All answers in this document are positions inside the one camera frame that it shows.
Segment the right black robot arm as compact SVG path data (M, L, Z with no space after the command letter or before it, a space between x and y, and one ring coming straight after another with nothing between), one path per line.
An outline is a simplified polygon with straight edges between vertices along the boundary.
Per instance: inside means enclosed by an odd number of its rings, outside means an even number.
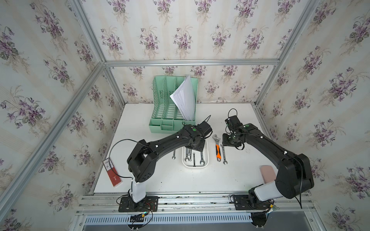
M309 158L295 154L265 136L252 123L242 124L237 116L225 120L229 132L223 134L223 146L239 149L249 144L268 158L277 169L272 182L251 188L248 192L252 206L260 202L285 197L292 199L314 187Z

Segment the orange handled adjustable wrench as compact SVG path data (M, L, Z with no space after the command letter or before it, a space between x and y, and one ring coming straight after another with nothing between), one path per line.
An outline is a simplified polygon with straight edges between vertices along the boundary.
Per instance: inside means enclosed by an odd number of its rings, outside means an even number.
M222 160L220 145L219 145L220 138L218 138L218 136L215 134L213 135L213 140L215 142L216 158L217 158L217 161L220 162Z

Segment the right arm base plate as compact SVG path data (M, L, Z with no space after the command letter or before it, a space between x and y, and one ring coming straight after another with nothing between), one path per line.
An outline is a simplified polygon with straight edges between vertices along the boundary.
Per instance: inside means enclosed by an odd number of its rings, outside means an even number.
M232 194L230 196L230 202L234 204L236 210L270 210L274 203L274 199L268 199L265 201L260 201L253 194L246 195L236 195Z

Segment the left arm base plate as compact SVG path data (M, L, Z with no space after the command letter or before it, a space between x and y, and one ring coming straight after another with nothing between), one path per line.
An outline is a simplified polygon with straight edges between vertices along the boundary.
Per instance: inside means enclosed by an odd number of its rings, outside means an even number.
M119 199L118 212L157 212L159 197L146 196L140 202L135 203L130 196Z

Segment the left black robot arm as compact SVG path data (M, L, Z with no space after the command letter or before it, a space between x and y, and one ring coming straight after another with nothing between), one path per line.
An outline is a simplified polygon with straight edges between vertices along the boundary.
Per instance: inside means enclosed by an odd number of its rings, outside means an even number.
M211 126L203 121L198 125L184 125L176 133L160 140L150 142L140 140L127 159L128 170L134 178L129 191L132 201L139 203L145 199L145 181L153 176L156 163L163 156L182 147L201 152L212 132Z

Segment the silver combination wrench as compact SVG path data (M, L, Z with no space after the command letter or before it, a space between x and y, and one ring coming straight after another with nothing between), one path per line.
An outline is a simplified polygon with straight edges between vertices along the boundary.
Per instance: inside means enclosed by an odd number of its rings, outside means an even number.
M221 148L222 148L222 154L223 154L223 164L224 164L224 165L227 165L227 164L228 164L228 162L227 162L227 159L226 159L226 155L225 155L225 147L224 147L224 145L223 145L223 144L221 145Z

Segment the large silver wrench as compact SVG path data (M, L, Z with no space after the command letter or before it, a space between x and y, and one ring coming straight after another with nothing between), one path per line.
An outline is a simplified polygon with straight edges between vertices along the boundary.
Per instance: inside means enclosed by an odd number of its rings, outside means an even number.
M202 151L200 152L200 162L199 162L199 164L201 166L204 166L205 165L204 155L203 155L203 152Z

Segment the white plastic storage box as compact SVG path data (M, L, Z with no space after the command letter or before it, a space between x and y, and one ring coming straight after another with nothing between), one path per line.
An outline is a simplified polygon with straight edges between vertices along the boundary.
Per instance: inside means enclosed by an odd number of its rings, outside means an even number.
M206 168L210 162L208 141L205 141L203 151L190 150L182 147L182 164L189 169Z

